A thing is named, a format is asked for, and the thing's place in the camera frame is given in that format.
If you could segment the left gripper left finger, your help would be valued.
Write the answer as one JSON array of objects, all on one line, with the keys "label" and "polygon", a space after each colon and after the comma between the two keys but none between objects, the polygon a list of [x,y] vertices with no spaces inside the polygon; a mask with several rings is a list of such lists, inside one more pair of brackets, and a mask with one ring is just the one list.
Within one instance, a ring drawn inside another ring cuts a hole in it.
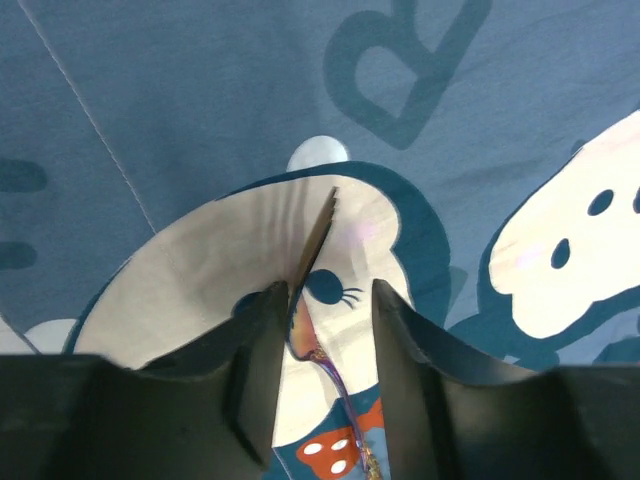
[{"label": "left gripper left finger", "polygon": [[141,370],[97,355],[1,359],[5,479],[257,479],[271,458],[289,292]]}]

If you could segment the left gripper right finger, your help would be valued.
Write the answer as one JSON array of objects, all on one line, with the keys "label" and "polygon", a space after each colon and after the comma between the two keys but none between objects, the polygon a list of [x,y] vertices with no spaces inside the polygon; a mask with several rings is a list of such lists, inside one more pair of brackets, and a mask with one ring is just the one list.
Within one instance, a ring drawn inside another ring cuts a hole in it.
[{"label": "left gripper right finger", "polygon": [[505,363],[372,285],[372,324],[395,479],[635,479],[639,370]]}]

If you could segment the blue cartoon mouse placemat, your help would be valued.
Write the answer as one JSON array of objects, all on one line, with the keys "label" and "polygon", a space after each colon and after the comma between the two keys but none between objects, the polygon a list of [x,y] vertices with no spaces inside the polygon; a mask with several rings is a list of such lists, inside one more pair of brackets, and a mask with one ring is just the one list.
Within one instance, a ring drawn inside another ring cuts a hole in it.
[{"label": "blue cartoon mouse placemat", "polygon": [[[387,282],[536,373],[639,370],[635,1],[5,1],[1,359],[132,370],[305,291],[390,473],[372,324]],[[257,479],[366,479],[285,330]]]}]

